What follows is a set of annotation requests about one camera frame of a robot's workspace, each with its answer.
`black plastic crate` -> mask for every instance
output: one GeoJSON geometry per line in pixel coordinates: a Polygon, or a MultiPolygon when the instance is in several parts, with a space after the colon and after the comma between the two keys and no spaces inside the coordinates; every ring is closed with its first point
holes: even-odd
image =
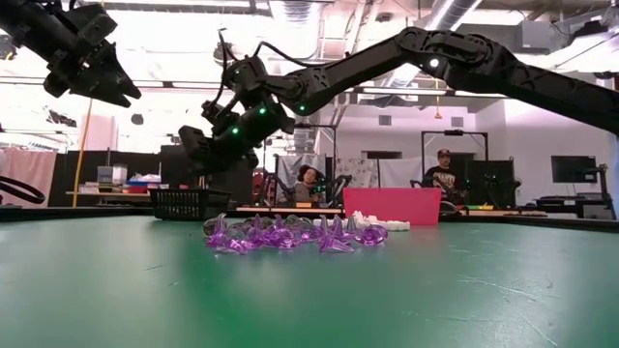
{"type": "Polygon", "coordinates": [[[155,218],[206,220],[225,213],[230,192],[213,189],[149,189],[155,218]]]}

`green tabletop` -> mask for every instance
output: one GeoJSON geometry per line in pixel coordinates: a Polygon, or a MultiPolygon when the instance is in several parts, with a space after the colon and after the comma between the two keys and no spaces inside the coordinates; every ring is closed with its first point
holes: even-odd
{"type": "Polygon", "coordinates": [[[446,223],[216,255],[201,226],[0,224],[0,347],[619,347],[619,236],[446,223]]]}

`pink bin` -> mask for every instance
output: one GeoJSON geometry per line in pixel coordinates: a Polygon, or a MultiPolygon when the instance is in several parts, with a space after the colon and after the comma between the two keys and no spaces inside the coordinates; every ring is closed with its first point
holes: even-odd
{"type": "Polygon", "coordinates": [[[408,221],[411,226],[435,226],[441,205],[440,188],[345,188],[344,210],[379,220],[408,221]]]}

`robotic arm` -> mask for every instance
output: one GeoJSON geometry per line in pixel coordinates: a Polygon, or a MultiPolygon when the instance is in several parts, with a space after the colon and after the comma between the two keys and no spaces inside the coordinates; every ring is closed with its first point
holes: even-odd
{"type": "Polygon", "coordinates": [[[237,102],[246,113],[213,139],[192,133],[195,136],[181,135],[181,140],[194,163],[211,171],[224,170],[277,129],[289,131],[292,119],[280,103],[308,116],[337,94],[405,63],[457,90],[503,94],[619,134],[619,93],[527,66],[507,48],[482,36],[409,27],[337,62],[285,76],[268,75],[256,54],[246,56],[222,75],[222,83],[235,96],[217,118],[226,118],[237,102]]]}
{"type": "Polygon", "coordinates": [[[65,12],[61,0],[0,0],[0,28],[47,61],[44,88],[55,98],[69,91],[129,107],[125,96],[141,97],[105,39],[116,25],[98,4],[65,12]]]}

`black t-shirt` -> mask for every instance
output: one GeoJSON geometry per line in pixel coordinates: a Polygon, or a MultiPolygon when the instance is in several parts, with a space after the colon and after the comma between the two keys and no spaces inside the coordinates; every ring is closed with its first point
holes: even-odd
{"type": "Polygon", "coordinates": [[[435,166],[428,169],[426,175],[424,176],[424,185],[442,188],[435,179],[440,180],[440,182],[443,183],[443,186],[449,190],[457,188],[458,182],[456,173],[449,168],[435,166]]]}

